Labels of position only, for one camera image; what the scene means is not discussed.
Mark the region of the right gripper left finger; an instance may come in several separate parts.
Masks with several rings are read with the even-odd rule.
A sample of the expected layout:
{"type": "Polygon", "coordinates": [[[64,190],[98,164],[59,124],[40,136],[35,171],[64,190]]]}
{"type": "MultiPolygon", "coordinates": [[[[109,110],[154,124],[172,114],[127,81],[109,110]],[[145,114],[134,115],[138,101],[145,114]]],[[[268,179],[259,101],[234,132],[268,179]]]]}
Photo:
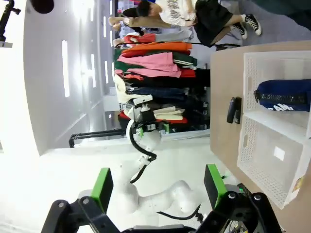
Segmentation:
{"type": "Polygon", "coordinates": [[[81,226],[89,226],[94,233],[118,233],[118,228],[107,216],[113,190],[111,170],[102,168],[91,195],[73,203],[56,200],[52,203],[42,227],[43,233],[76,233],[81,226]]]}

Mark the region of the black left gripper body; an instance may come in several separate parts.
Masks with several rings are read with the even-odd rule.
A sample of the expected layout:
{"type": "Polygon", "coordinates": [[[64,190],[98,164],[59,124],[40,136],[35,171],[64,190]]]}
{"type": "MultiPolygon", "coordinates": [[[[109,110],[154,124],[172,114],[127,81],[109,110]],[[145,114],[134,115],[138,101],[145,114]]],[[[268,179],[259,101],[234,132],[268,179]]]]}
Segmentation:
{"type": "Polygon", "coordinates": [[[140,126],[143,132],[152,132],[154,130],[160,131],[160,123],[156,121],[152,110],[141,110],[140,112],[140,126]]]}

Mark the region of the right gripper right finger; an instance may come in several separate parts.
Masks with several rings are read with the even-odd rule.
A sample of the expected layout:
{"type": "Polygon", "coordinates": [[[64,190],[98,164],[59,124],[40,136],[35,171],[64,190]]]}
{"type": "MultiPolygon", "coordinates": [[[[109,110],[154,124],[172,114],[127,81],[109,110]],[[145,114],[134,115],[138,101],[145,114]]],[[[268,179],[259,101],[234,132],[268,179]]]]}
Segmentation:
{"type": "Polygon", "coordinates": [[[224,233],[229,225],[238,233],[280,233],[281,226],[264,193],[238,193],[228,191],[215,164],[207,164],[204,176],[212,211],[196,230],[198,233],[224,233]]]}

